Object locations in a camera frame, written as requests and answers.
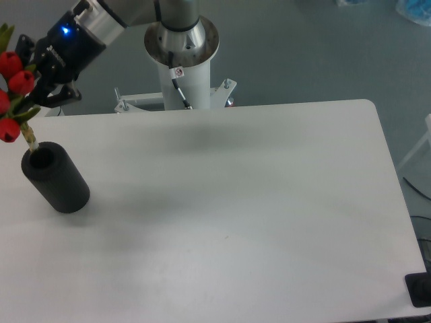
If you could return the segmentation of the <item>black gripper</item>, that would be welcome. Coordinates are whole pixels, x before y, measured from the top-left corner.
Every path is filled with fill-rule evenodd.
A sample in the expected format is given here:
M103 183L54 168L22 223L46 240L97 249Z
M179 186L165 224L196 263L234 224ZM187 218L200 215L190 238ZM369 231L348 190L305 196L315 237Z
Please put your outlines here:
M22 108L56 108L82 99L74 81L106 45L80 26L76 16L67 11L38 41L25 34L18 37L15 53L22 65L36 65L38 71L32 73L38 81L23 99Z

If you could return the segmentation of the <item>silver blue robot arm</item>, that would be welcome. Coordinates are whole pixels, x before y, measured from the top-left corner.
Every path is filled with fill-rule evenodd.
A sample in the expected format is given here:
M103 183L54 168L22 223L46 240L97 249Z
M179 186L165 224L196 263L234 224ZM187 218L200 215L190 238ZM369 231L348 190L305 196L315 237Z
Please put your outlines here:
M78 1L45 37L23 35L17 43L38 81L16 113L80 100L79 74L127 28L140 25L148 26L143 42L158 66L165 110L210 108L210 62L220 38L198 1Z

